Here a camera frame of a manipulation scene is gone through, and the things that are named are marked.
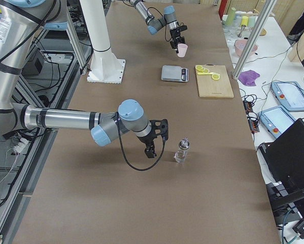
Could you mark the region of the green cup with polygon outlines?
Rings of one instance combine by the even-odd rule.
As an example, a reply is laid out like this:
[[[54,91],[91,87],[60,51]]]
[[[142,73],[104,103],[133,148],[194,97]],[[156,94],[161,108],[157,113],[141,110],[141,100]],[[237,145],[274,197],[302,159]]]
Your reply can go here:
[[[228,10],[228,14],[227,14],[227,19],[225,21],[225,25],[227,26],[231,26],[233,23],[233,20],[235,18],[235,13],[236,13],[236,8],[235,7],[231,7]]]

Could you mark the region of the lemon slice front left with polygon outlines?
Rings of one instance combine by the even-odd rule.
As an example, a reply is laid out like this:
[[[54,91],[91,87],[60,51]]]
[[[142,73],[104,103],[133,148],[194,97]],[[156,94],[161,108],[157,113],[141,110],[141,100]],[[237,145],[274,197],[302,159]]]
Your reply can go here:
[[[219,79],[220,79],[220,74],[218,74],[218,73],[213,73],[213,74],[211,75],[211,77],[212,77],[213,80],[219,80]]]

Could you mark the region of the bamboo cutting board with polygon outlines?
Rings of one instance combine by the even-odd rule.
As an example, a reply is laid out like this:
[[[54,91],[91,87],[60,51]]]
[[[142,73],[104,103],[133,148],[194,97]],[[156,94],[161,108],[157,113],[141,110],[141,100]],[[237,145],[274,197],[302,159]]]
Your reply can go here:
[[[219,80],[213,80],[211,75],[197,75],[195,68],[198,94],[201,98],[233,98],[234,94],[228,78],[225,66],[221,65],[202,65],[210,72],[220,74]]]

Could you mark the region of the pink bowl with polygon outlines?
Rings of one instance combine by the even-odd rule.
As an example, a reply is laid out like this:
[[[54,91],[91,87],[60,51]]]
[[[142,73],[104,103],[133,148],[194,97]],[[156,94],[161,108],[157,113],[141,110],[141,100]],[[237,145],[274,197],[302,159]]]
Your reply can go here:
[[[245,47],[246,47],[246,43],[248,40],[246,39],[238,39],[235,41],[234,43],[234,49],[235,49],[235,53],[238,57],[240,57],[242,55],[242,52],[244,51]],[[255,54],[255,52],[258,49],[258,45],[255,44],[251,50],[251,52],[249,53],[249,56],[252,56],[253,54]]]

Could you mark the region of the purple cloth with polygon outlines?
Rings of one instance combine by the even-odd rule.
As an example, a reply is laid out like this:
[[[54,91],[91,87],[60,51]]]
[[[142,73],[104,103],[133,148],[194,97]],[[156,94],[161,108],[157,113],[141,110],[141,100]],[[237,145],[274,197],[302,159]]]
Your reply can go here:
[[[253,70],[241,72],[238,80],[245,86],[256,86],[255,80],[260,77],[260,74]]]

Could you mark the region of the digital kitchen scale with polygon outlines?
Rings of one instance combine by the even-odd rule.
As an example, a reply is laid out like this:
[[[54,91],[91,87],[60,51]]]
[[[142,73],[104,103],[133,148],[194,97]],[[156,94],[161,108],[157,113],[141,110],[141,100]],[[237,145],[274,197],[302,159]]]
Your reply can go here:
[[[171,82],[188,82],[189,71],[180,66],[163,65],[161,71],[161,80]]]

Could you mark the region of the lemon slice top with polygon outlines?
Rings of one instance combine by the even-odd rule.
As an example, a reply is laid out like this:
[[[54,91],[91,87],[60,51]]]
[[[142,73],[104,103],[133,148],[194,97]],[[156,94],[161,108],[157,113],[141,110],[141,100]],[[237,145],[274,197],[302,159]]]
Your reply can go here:
[[[202,65],[196,65],[195,68],[199,71],[199,69],[204,68]]]

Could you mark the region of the teach pendant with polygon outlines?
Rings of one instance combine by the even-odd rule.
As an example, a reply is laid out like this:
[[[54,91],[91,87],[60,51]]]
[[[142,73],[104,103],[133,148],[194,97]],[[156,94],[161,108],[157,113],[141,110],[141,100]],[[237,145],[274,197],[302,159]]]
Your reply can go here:
[[[296,119],[282,106],[275,106],[258,113],[260,121],[277,139]]]
[[[278,102],[288,111],[304,111],[304,91],[296,81],[272,82],[272,91]]]

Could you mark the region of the teach pendant near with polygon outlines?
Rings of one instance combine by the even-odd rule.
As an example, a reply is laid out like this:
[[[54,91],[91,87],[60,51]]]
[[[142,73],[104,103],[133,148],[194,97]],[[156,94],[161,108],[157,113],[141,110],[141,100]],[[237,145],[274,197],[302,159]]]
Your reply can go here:
[[[277,139],[296,119],[282,106],[275,106],[258,113],[260,121]]]

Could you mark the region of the pink plastic cup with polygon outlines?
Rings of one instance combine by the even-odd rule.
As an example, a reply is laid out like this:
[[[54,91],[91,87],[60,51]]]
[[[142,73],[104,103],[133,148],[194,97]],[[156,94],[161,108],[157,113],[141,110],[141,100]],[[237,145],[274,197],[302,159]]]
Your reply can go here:
[[[178,53],[177,53],[177,56],[178,57],[185,57],[187,49],[188,49],[188,45],[187,44],[183,44],[183,43],[178,44],[178,48],[177,48]]]

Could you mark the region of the teach pendant far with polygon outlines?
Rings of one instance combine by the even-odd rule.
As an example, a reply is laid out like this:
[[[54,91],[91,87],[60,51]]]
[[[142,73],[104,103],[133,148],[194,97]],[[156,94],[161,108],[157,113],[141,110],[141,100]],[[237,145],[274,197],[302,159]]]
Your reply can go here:
[[[272,91],[278,102],[288,111],[304,111],[304,91],[296,81],[272,82]]]

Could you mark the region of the aluminium frame post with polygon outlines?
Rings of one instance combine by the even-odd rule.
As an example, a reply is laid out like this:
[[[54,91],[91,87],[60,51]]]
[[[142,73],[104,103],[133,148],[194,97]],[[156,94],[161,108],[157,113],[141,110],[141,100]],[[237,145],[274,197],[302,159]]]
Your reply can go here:
[[[248,41],[246,43],[246,47],[244,51],[242,52],[242,55],[240,56],[237,65],[232,73],[232,78],[237,80],[240,73],[242,72],[242,69],[244,65],[246,64],[247,58],[249,57],[249,53],[251,52],[253,46],[256,44],[256,41],[266,24],[266,21],[268,17],[270,16],[277,0],[269,0],[265,1],[264,6],[260,14],[258,15],[258,18],[256,20],[255,26],[248,38]]]

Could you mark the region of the white pedestal base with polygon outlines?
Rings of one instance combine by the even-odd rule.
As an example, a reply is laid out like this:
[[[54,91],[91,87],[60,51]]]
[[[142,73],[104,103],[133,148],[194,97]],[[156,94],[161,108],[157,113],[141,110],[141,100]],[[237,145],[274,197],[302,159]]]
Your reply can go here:
[[[125,60],[112,52],[102,1],[80,0],[80,4],[93,48],[87,81],[120,84]]]

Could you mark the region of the glass sauce bottle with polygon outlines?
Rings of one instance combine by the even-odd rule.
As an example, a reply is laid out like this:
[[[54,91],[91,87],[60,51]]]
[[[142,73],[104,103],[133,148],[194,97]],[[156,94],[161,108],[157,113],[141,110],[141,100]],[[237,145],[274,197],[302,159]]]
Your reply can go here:
[[[178,143],[178,149],[174,155],[175,161],[177,163],[184,163],[187,158],[189,149],[190,149],[190,142],[188,138],[184,138],[180,140],[180,142]]]

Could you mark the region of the yellow cup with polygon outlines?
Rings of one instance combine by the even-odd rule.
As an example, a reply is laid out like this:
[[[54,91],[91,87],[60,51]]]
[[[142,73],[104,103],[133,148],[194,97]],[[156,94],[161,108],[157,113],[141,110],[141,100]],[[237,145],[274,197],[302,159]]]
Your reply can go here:
[[[249,19],[248,16],[242,16],[241,26],[247,26],[248,25],[248,19]]]

